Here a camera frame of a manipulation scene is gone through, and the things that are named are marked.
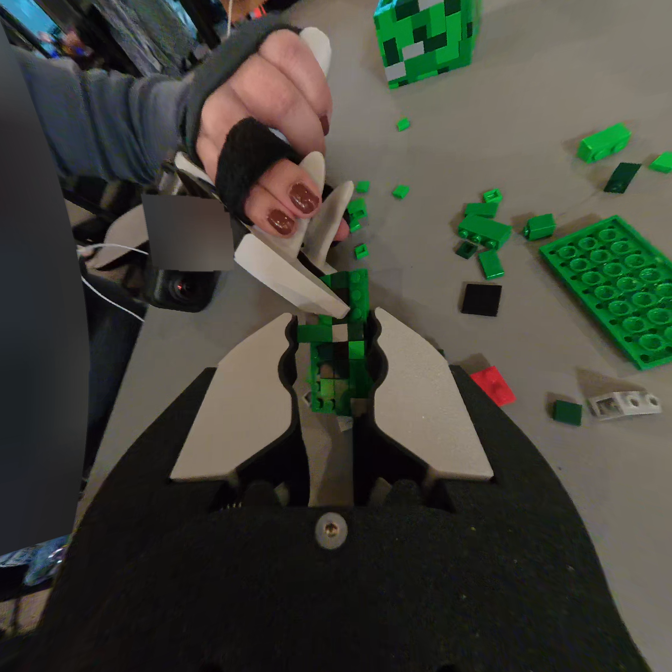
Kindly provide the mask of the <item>person's left forearm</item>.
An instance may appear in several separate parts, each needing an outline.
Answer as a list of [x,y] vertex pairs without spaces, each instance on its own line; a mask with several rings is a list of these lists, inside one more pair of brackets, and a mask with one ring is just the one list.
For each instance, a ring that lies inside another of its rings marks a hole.
[[11,50],[60,176],[148,184],[169,156],[187,153],[194,73],[136,78]]

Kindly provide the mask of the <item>person's left hand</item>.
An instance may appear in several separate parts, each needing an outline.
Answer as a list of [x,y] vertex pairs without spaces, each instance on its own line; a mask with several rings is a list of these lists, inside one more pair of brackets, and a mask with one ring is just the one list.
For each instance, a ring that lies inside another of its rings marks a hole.
[[[206,99],[198,158],[214,181],[229,133],[246,118],[279,131],[301,159],[312,152],[325,155],[332,107],[327,78],[311,49],[295,32],[276,31]],[[243,212],[258,229],[287,238],[299,220],[315,215],[321,193],[306,171],[283,159],[251,186]]]

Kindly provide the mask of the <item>green checkered brick panel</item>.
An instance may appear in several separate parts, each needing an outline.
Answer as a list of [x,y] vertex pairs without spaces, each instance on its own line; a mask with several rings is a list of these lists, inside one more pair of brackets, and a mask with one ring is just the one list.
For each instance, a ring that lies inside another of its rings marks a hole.
[[368,271],[336,272],[321,280],[349,310],[343,318],[318,315],[315,323],[298,325],[298,343],[309,347],[310,407],[315,413],[354,417],[372,387],[366,363]]

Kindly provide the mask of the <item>light grey holed brick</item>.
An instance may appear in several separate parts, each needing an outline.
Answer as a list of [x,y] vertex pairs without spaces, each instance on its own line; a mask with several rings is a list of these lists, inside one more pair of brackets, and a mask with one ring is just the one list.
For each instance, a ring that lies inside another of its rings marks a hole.
[[647,391],[614,391],[587,399],[589,410],[598,421],[626,417],[659,415],[660,400]]

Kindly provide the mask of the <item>green checkered brick cube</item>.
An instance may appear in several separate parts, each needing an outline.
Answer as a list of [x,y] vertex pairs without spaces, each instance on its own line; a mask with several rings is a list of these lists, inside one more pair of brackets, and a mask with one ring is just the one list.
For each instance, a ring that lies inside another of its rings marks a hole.
[[379,1],[373,15],[391,90],[472,62],[482,1]]

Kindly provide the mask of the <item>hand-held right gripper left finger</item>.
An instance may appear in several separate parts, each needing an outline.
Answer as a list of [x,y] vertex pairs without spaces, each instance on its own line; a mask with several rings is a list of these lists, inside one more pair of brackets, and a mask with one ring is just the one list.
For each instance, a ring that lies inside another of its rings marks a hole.
[[282,313],[219,361],[173,466],[175,482],[231,476],[281,439],[296,419],[290,335],[296,317]]

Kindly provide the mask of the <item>grey desk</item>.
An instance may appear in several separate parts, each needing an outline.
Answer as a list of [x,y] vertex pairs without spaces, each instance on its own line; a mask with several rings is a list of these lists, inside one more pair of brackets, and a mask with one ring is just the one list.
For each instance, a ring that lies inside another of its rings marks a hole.
[[[369,181],[369,220],[332,255],[370,255],[372,303],[466,371],[496,366],[517,397],[505,408],[559,475],[605,569],[626,625],[654,671],[671,670],[671,366],[639,372],[519,233],[553,214],[566,235],[609,217],[671,256],[671,176],[647,169],[671,149],[670,1],[483,1],[472,64],[391,91],[375,40],[375,1],[303,1],[294,23],[332,45],[328,181]],[[410,128],[398,132],[401,118]],[[576,157],[590,134],[623,123],[628,146]],[[619,163],[641,163],[624,194],[604,193]],[[404,200],[392,197],[400,184]],[[513,227],[487,281],[456,255],[466,204],[503,194],[493,220]],[[467,283],[502,286],[496,317],[463,315]],[[659,415],[598,421],[587,399],[647,391]],[[583,406],[580,427],[552,403]]]

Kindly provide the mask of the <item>dark green toy tile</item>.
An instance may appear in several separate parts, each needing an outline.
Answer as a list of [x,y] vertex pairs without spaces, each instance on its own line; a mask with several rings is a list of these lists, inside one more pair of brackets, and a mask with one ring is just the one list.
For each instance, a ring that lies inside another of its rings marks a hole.
[[641,167],[641,163],[619,163],[607,180],[603,192],[607,194],[624,194]]

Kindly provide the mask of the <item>black square toy tile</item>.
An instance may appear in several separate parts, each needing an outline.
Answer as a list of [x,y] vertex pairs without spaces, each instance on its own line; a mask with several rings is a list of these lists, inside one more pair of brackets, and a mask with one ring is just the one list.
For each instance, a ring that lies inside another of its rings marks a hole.
[[467,283],[462,295],[463,315],[496,317],[499,313],[502,286],[495,283]]

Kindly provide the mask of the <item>large green studded plate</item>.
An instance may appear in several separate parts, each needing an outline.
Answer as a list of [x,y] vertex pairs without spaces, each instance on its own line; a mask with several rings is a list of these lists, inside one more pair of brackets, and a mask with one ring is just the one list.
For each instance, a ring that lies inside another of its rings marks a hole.
[[671,363],[671,260],[619,216],[539,248],[638,370]]

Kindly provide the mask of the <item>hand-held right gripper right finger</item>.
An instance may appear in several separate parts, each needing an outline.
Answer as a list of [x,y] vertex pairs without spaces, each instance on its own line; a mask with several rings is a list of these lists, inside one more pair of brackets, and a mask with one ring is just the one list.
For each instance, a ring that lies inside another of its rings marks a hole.
[[374,428],[433,476],[489,481],[493,469],[443,354],[384,308],[371,314]]

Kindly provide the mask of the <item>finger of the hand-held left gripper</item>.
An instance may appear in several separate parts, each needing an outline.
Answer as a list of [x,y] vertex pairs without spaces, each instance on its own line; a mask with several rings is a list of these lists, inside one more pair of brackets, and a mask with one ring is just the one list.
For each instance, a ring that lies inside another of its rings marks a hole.
[[350,308],[297,259],[276,251],[253,232],[243,235],[234,261],[256,280],[305,313],[344,319]]

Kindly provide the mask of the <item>red square toy plate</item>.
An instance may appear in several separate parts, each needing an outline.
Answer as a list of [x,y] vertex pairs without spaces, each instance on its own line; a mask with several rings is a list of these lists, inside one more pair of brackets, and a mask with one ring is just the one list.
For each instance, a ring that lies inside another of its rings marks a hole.
[[488,398],[500,408],[513,404],[517,400],[516,395],[494,365],[472,373],[470,377]]

